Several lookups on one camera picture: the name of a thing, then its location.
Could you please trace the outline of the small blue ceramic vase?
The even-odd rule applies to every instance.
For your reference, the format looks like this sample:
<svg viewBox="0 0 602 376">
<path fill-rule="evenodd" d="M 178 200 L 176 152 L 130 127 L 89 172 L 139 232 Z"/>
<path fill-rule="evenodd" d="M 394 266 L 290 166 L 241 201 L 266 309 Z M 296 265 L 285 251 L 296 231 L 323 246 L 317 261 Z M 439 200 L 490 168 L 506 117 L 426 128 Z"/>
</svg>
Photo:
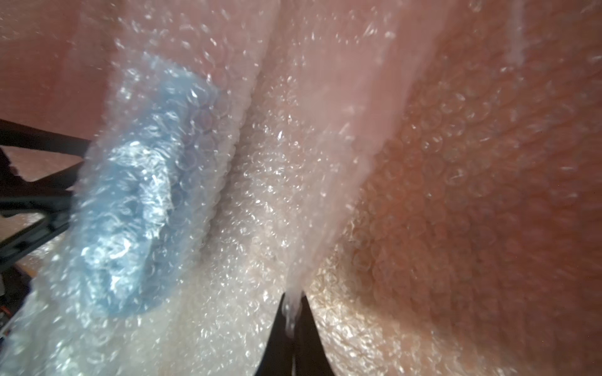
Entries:
<svg viewBox="0 0 602 376">
<path fill-rule="evenodd" d="M 108 317 L 162 303 L 224 176 L 219 89 L 160 58 L 136 78 L 140 101 L 103 141 L 69 237 L 82 304 Z"/>
</svg>

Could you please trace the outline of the bubble wrap roll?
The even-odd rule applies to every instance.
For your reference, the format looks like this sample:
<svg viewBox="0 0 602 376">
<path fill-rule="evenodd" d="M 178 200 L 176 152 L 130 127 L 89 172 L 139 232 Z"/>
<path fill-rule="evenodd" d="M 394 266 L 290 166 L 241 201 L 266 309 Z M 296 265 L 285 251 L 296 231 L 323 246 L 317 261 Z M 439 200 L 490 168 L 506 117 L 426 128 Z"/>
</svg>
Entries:
<svg viewBox="0 0 602 376">
<path fill-rule="evenodd" d="M 338 375 L 601 373 L 601 4 L 461 1 L 318 274 Z"/>
</svg>

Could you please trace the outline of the narrow bubble bundle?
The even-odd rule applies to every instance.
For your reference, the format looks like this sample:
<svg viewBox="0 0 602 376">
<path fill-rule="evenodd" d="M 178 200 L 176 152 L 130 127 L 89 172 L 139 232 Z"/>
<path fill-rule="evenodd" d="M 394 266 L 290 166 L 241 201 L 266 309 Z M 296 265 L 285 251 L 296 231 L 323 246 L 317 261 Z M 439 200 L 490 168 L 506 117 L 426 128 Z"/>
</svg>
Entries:
<svg viewBox="0 0 602 376">
<path fill-rule="evenodd" d="M 75 188 L 71 226 L 34 279 L 4 375 L 251 375 L 283 294 L 302 290 L 355 209 L 398 127 L 452 1 L 117 1 L 104 127 Z M 69 237 L 103 141 L 160 58 L 208 78 L 227 138 L 199 243 L 161 304 L 108 317 L 79 297 Z"/>
</svg>

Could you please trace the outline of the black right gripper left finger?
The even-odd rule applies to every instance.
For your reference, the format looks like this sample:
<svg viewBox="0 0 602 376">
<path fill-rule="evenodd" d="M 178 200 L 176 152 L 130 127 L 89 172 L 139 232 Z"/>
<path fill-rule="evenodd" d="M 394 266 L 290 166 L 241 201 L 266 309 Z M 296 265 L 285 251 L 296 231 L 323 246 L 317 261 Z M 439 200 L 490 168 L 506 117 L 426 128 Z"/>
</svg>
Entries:
<svg viewBox="0 0 602 376">
<path fill-rule="evenodd" d="M 283 312 L 285 294 L 282 295 L 271 333 L 255 372 L 255 376 L 292 376 L 294 341 L 287 334 L 287 318 Z"/>
</svg>

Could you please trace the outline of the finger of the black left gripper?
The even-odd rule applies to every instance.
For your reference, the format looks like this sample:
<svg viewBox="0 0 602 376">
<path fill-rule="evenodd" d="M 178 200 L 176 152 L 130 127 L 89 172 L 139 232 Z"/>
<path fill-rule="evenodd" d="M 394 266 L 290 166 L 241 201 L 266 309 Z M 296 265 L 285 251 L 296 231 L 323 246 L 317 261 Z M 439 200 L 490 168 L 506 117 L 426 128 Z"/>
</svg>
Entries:
<svg viewBox="0 0 602 376">
<path fill-rule="evenodd" d="M 90 140 L 1 120 L 1 145 L 84 157 Z"/>
<path fill-rule="evenodd" d="M 1 167 L 1 216 L 40 215 L 41 218 L 1 241 L 1 271 L 64 233 L 69 227 L 74 186 L 83 163 L 28 182 L 10 165 Z"/>
</svg>

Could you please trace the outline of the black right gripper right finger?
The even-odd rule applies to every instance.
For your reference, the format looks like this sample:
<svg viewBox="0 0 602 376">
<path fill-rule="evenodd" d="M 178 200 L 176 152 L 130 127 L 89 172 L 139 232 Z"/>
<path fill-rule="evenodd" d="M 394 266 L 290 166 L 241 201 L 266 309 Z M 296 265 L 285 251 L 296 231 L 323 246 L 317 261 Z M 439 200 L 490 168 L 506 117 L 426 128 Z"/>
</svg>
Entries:
<svg viewBox="0 0 602 376">
<path fill-rule="evenodd" d="M 334 376 L 326 357 L 307 296 L 301 299 L 301 308 L 294 333 L 294 370 L 297 376 Z"/>
</svg>

